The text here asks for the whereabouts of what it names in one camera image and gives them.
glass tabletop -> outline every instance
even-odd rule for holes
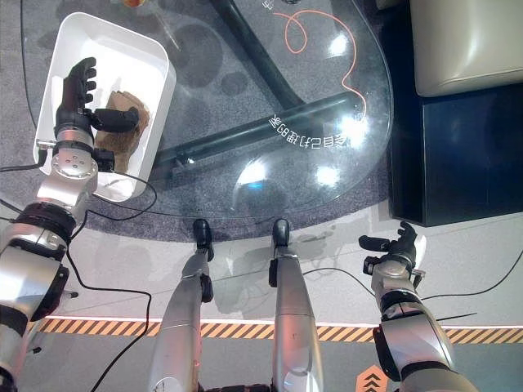
[[[353,188],[387,147],[390,79],[351,1],[51,4],[24,1],[35,117],[58,28],[72,12],[144,34],[168,53],[177,84],[149,178],[159,195],[154,211],[207,217],[302,212]]]

yellow black hazard stripe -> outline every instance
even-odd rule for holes
[[[149,322],[147,336],[159,333],[161,320]],[[145,328],[145,320],[125,318],[45,318],[38,330],[47,333],[73,333],[102,336],[137,336]],[[373,326],[349,326],[318,324],[320,341],[373,342]],[[227,320],[203,320],[202,337],[229,339],[272,339],[275,326],[271,322],[248,322]],[[523,327],[446,327],[454,344],[501,344],[523,343]]]

brown glove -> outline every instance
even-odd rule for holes
[[[95,147],[114,152],[114,170],[126,172],[129,158],[136,150],[142,132],[149,124],[149,111],[144,104],[130,92],[113,91],[107,101],[107,109],[127,111],[131,107],[138,109],[138,125],[132,131],[125,133],[108,133],[98,131],[95,137]]]

white plastic bin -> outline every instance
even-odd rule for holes
[[[150,112],[149,125],[129,160],[127,173],[149,178],[165,119],[176,84],[176,73],[167,52],[157,41],[102,20],[75,12],[67,16],[58,32],[51,67],[43,93],[42,108],[34,140],[34,160],[38,161],[37,139],[54,140],[55,114],[61,102],[62,80],[85,57],[96,58],[96,90],[89,109],[104,108],[112,91],[129,91]],[[42,171],[49,174],[51,155]],[[135,197],[145,189],[140,181],[113,173],[100,173],[96,194],[114,202]]]

black cable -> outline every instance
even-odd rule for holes
[[[129,178],[132,178],[133,180],[140,181],[140,182],[144,183],[146,186],[150,187],[151,190],[154,193],[154,199],[153,199],[152,203],[147,208],[144,208],[143,210],[140,210],[137,214],[134,214],[134,215],[131,215],[131,216],[127,216],[125,218],[115,218],[113,216],[107,216],[105,214],[102,214],[101,212],[96,212],[96,211],[93,211],[93,210],[88,210],[89,212],[92,212],[93,214],[101,216],[103,218],[110,219],[112,221],[120,221],[121,222],[121,221],[129,221],[130,219],[133,219],[133,218],[136,218],[137,216],[140,216],[144,212],[148,212],[156,204],[156,200],[158,200],[158,194],[156,193],[156,189],[154,188],[154,186],[149,181],[142,180],[141,178],[138,178],[138,177],[135,177],[135,176],[131,176],[130,174],[122,173],[120,171],[112,171],[112,172],[114,174],[119,174],[120,176],[126,176],[126,177],[129,177]]]
[[[87,211],[85,213],[84,219],[78,230],[73,234],[71,238],[74,238],[80,233],[80,231],[85,227],[85,224],[87,222]],[[107,376],[107,373],[111,370],[111,368],[118,362],[120,358],[131,348],[133,347],[145,334],[147,333],[147,330],[149,329],[149,312],[150,312],[150,302],[152,300],[152,296],[148,292],[143,292],[140,290],[130,290],[130,289],[124,289],[124,288],[108,288],[108,287],[93,287],[86,285],[82,278],[80,278],[80,273],[78,272],[78,268],[76,267],[76,264],[73,261],[73,258],[71,257],[71,254],[69,253],[69,249],[65,253],[67,255],[67,258],[69,259],[69,263],[71,264],[71,267],[73,267],[74,274],[76,275],[76,279],[78,280],[78,283],[80,286],[87,290],[92,290],[96,292],[128,292],[131,294],[141,294],[148,297],[147,300],[147,307],[145,308],[145,328],[144,330],[138,335],[131,343],[126,345],[114,358],[113,360],[107,365],[105,370],[101,373],[100,378],[98,378],[98,381],[96,381],[95,385],[92,387],[91,392],[95,392],[96,389],[100,386],[101,382],[104,380],[105,376]]]
[[[29,109],[29,116],[33,122],[34,129],[37,128],[36,121],[34,121],[33,110],[29,104],[29,92],[27,91],[27,72],[25,70],[25,42],[24,42],[24,1],[20,0],[20,43],[22,48],[22,74],[24,77],[25,99],[27,100],[27,108]]]
[[[38,169],[39,167],[42,167],[46,163],[47,159],[47,150],[46,149],[39,149],[38,150],[38,162],[36,162],[33,165],[26,165],[26,166],[5,166],[0,167],[0,173],[5,172],[20,172],[23,170],[32,170],[32,169]]]
[[[18,172],[18,171],[22,171],[22,170],[37,169],[39,167],[42,167],[45,164],[46,160],[47,160],[47,150],[39,149],[38,150],[38,162],[35,163],[34,165],[0,167],[0,173]],[[2,204],[3,206],[9,208],[10,210],[12,210],[14,212],[18,212],[19,214],[22,212],[22,210],[20,210],[18,207],[13,206],[12,204],[6,202],[5,200],[3,200],[1,198],[0,198],[0,204]]]
[[[0,198],[0,204],[2,204],[4,207],[7,207],[14,212],[18,212],[19,214],[22,212],[22,210],[20,210],[18,207],[13,206],[12,204],[6,202],[2,198]]]
[[[371,292],[367,286],[365,286],[356,276],[354,276],[353,274],[351,274],[350,272],[348,271],[345,271],[344,269],[341,269],[341,268],[335,268],[335,267],[323,267],[323,268],[316,268],[316,269],[311,269],[310,271],[306,271],[303,273],[303,276],[307,275],[307,274],[310,274],[312,272],[316,272],[316,271],[325,271],[325,270],[332,270],[332,271],[338,271],[338,272],[343,272],[344,274],[347,274],[349,275],[351,278],[353,278],[362,288],[365,289],[365,291],[370,294],[371,296],[374,297],[374,293]]]
[[[517,263],[519,263],[519,261],[521,260],[521,256],[523,256],[523,250],[521,250],[520,255],[516,258],[516,261],[514,262],[514,264],[510,268],[510,270],[505,274],[505,276],[503,276],[501,278],[501,280],[499,280],[499,282],[497,282],[492,287],[486,288],[485,290],[481,290],[480,292],[468,292],[468,293],[463,293],[463,294],[438,294],[436,296],[426,296],[425,298],[422,298],[422,301],[430,300],[432,298],[441,298],[444,296],[477,296],[480,294],[485,294],[486,292],[489,292],[490,290],[494,290],[497,286],[499,286],[501,283],[503,283],[504,280],[506,278],[508,278],[508,275],[510,275],[510,273],[516,268]]]
[[[477,314],[477,312],[467,313],[467,314],[460,314],[459,316],[450,316],[450,317],[444,317],[444,318],[437,318],[436,321],[460,319],[461,317],[473,316],[474,314]]]

